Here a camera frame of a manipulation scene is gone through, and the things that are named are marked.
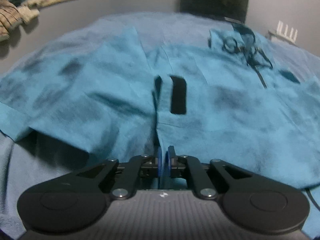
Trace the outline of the checked beige garment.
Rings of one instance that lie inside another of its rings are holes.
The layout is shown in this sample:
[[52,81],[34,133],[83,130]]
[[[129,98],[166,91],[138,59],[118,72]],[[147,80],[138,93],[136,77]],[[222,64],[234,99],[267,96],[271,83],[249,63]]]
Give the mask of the checked beige garment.
[[22,23],[22,18],[17,7],[8,0],[1,0],[0,8],[1,42],[3,42],[8,40],[10,32]]

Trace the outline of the white wifi router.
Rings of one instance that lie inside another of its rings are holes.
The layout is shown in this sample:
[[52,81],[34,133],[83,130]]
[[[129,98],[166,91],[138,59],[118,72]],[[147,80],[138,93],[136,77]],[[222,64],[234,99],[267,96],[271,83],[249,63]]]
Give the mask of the white wifi router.
[[297,29],[289,27],[288,24],[284,24],[282,21],[278,21],[276,29],[268,30],[266,37],[272,42],[281,41],[296,46],[297,36]]

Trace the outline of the teal zip hooded jacket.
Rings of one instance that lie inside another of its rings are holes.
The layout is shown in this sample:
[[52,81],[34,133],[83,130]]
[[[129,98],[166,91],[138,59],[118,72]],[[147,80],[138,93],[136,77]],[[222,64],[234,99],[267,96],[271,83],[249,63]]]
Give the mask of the teal zip hooded jacket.
[[219,158],[298,188],[319,183],[319,80],[299,81],[250,29],[207,48],[145,51],[135,29],[80,55],[33,58],[1,78],[1,131],[33,131],[121,160],[161,147]]

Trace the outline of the cream plush garment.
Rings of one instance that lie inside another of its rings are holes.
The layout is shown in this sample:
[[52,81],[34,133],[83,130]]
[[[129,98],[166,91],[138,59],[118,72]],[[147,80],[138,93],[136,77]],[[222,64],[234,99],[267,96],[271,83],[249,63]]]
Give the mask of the cream plush garment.
[[22,22],[28,25],[40,14],[39,7],[45,0],[25,0],[17,7]]

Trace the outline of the blue fleece bed blanket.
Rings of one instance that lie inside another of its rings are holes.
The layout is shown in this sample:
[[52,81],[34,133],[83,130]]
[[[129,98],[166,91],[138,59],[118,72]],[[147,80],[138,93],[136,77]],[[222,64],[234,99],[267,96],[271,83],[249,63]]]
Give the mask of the blue fleece bed blanket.
[[[228,23],[186,14],[145,12],[111,15],[48,42],[42,48],[16,62],[12,71],[33,58],[43,58],[59,53],[73,55],[88,53],[103,42],[118,37],[131,28],[137,31],[142,47],[147,52],[165,44],[185,44],[207,48],[210,45],[211,30],[233,30]],[[287,67],[299,81],[305,82],[313,78],[319,80],[319,57],[284,42],[270,40],[268,42],[271,44],[273,59]],[[155,143],[160,144],[157,137],[152,139],[150,149],[134,155],[152,153]],[[128,161],[134,155],[124,160],[112,155],[107,158],[114,157],[119,161]],[[1,237],[18,239],[25,232],[16,209],[18,198],[23,191],[35,184],[103,160],[94,160],[92,154],[37,131],[29,133],[18,141],[1,131]],[[304,232],[311,238],[318,237],[319,183],[299,189],[309,197],[311,205],[310,215],[303,228]]]

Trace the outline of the wooden window sill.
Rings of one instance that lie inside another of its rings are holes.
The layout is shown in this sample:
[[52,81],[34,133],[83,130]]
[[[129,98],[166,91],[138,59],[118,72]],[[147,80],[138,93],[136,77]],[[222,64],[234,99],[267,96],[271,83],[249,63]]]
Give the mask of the wooden window sill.
[[40,2],[40,4],[37,7],[38,8],[45,8],[45,7],[50,7],[52,5],[70,2],[70,1],[74,1],[74,0],[44,0],[44,1]]

